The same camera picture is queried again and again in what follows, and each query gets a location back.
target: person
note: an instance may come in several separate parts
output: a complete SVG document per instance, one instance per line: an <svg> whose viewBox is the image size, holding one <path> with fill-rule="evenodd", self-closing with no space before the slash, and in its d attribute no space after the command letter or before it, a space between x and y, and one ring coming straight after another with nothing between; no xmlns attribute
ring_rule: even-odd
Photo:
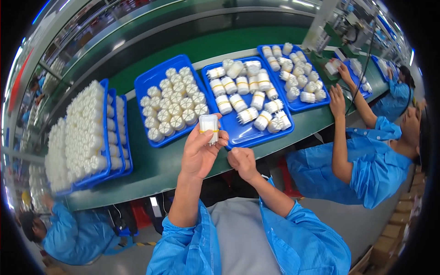
<svg viewBox="0 0 440 275"><path fill-rule="evenodd" d="M199 199L227 132L189 134L169 215L163 220L147 274L347 274L351 254L332 228L279 191L256 169L252 149L227 160L260 199L230 198L206 208Z"/></svg>
<svg viewBox="0 0 440 275"><path fill-rule="evenodd" d="M37 104L40 103L40 101L43 99L45 94L41 90L41 87L43 87L44 81L46 80L46 77L42 77L41 79L38 79L37 76L34 76L32 80L29 83L29 90L31 92L35 93L35 101Z"/></svg>
<svg viewBox="0 0 440 275"><path fill-rule="evenodd" d="M52 212L52 226L46 228L33 212L23 212L19 217L23 232L28 240L65 264L87 264L121 241L104 213L85 210L71 214L48 194L43 195L43 203Z"/></svg>
<svg viewBox="0 0 440 275"><path fill-rule="evenodd" d="M347 66L341 64L338 71L370 129L345 128L345 99L337 84L330 89L334 142L290 152L286 161L303 196L372 209L396 193L419 158L421 110L409 107L400 127L377 117L356 90Z"/></svg>
<svg viewBox="0 0 440 275"><path fill-rule="evenodd" d="M400 67L399 81L393 76L388 67L389 94L381 98L371 110L377 117L386 117L390 122L395 122L407 109L414 96L414 80L406 66Z"/></svg>

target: sleeve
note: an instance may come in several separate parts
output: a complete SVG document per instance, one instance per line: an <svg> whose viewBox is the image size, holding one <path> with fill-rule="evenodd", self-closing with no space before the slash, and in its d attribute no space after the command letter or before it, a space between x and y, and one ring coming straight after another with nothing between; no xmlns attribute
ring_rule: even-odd
<svg viewBox="0 0 440 275"><path fill-rule="evenodd" d="M186 259L192 237L193 227L177 227L168 217L162 221L162 238L157 242L153 256L147 267L148 274L165 274L170 266L182 264Z"/></svg>
<svg viewBox="0 0 440 275"><path fill-rule="evenodd" d="M401 184L400 169L386 164L384 155L375 154L373 161L366 157L353 161L350 189L365 208L373 209L397 191Z"/></svg>
<svg viewBox="0 0 440 275"><path fill-rule="evenodd" d="M76 245L78 237L77 221L67 208L59 202L55 202L52 212L57 216L57 222L52 225L51 231L54 233L51 234L50 241L55 251L59 253L68 252Z"/></svg>
<svg viewBox="0 0 440 275"><path fill-rule="evenodd" d="M286 220L296 224L296 232L290 233L296 235L297 238L300 238L301 235L306 237L310 232L320 240L321 245L325 246L325 251L319 253L320 260L327 262L326 265L334 266L337 269L337 272L333 274L348 274L351 265L351 252L343 238L335 230L320 221L311 210L303 208L298 202L295 202L292 210L286 216ZM299 249L313 249L316 246L316 244L313 244L316 243L313 238L304 238L302 241L306 243L304 245L300 244L300 246L303 246L302 248L295 248L297 252L299 252ZM314 249L314 252L319 252L319 248ZM309 258L312 260L312 255L302 257L301 261L306 261Z"/></svg>
<svg viewBox="0 0 440 275"><path fill-rule="evenodd" d="M376 120L376 125L374 126L375 130L381 130L387 133L394 134L397 138L400 138L402 135L402 130L400 126L390 122L386 117L379 116Z"/></svg>

